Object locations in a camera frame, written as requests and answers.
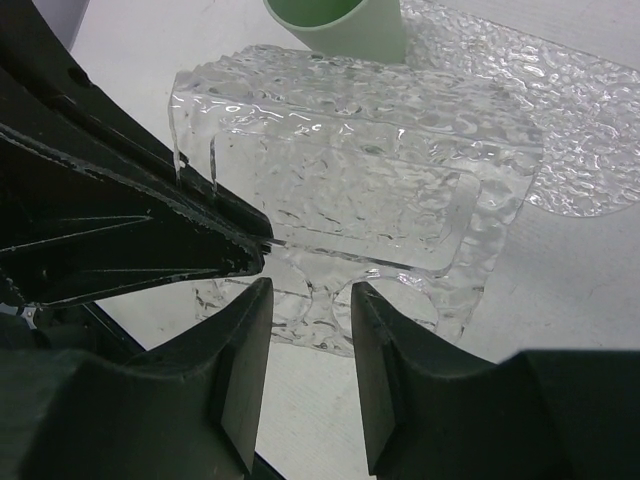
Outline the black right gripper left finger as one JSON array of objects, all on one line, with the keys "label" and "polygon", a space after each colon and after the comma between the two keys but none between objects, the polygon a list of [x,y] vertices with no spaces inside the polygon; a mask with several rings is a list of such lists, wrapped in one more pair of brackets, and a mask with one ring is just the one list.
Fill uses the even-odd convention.
[{"label": "black right gripper left finger", "polygon": [[5,479],[269,479],[255,451],[273,313],[260,278],[223,310],[117,364],[1,353]]}]

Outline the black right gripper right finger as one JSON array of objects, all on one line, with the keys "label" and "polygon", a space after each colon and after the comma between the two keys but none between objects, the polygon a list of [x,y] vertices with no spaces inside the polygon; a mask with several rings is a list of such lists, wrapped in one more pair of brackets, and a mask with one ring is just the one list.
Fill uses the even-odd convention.
[{"label": "black right gripper right finger", "polygon": [[635,479],[639,355],[476,357],[351,290],[368,469],[379,479]]}]

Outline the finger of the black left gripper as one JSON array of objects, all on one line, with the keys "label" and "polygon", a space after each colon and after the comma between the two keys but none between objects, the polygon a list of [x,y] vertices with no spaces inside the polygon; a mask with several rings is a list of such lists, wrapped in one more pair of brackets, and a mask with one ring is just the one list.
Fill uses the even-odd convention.
[{"label": "finger of the black left gripper", "polygon": [[2,127],[3,302],[74,305],[263,266],[237,226],[77,129]]},{"label": "finger of the black left gripper", "polygon": [[230,190],[191,165],[177,173],[173,152],[91,82],[31,1],[1,3],[1,67],[47,108],[206,210],[247,234],[273,236],[266,215]]}]

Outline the small clear textured tray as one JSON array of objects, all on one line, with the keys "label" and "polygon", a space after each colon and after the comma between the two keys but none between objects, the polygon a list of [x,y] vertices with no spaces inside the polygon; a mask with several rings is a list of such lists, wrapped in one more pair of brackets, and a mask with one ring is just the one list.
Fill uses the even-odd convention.
[{"label": "small clear textured tray", "polygon": [[349,356],[352,286],[457,341],[542,159],[481,78],[276,46],[179,72],[178,164],[264,214],[272,338]]}]

